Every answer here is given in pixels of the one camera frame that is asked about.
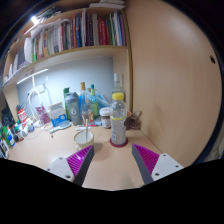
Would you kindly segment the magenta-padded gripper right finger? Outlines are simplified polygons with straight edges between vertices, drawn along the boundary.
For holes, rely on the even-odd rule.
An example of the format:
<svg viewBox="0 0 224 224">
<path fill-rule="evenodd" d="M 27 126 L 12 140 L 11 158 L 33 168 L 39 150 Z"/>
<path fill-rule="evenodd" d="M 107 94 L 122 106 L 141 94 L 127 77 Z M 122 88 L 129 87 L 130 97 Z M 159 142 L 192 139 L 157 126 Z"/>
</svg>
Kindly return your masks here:
<svg viewBox="0 0 224 224">
<path fill-rule="evenodd" d="M 183 169 L 183 166 L 168 154 L 157 154 L 138 144 L 132 144 L 132 155 L 145 185 Z"/>
</svg>

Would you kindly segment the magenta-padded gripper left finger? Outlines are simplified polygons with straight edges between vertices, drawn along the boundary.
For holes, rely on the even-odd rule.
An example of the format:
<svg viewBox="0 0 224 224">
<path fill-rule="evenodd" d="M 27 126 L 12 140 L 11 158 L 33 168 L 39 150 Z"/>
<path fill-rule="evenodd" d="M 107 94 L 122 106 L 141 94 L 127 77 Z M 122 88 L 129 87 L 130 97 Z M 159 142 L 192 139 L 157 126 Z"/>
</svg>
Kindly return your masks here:
<svg viewBox="0 0 224 224">
<path fill-rule="evenodd" d="M 65 180 L 82 186 L 94 157 L 94 146 L 90 145 L 69 157 L 59 157 L 46 170 Z"/>
</svg>

